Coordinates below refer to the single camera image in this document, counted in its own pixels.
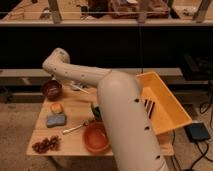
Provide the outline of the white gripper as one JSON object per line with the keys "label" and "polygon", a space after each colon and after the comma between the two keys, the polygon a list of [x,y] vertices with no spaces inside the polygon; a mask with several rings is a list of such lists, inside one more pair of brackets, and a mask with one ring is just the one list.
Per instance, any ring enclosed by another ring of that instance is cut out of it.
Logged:
{"label": "white gripper", "polygon": [[84,83],[76,82],[76,81],[73,81],[73,80],[66,80],[66,79],[63,79],[63,78],[60,78],[60,77],[53,77],[53,80],[56,80],[60,84],[63,84],[63,85],[78,86],[80,88],[86,88],[87,87],[87,85],[84,84]]}

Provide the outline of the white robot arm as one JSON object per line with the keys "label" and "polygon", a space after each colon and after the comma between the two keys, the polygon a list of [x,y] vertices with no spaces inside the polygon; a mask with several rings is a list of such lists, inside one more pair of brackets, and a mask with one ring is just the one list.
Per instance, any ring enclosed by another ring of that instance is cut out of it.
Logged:
{"label": "white robot arm", "polygon": [[137,77],[113,70],[74,65],[55,49],[42,64],[49,74],[97,89],[97,101],[119,171],[169,171],[141,100]]}

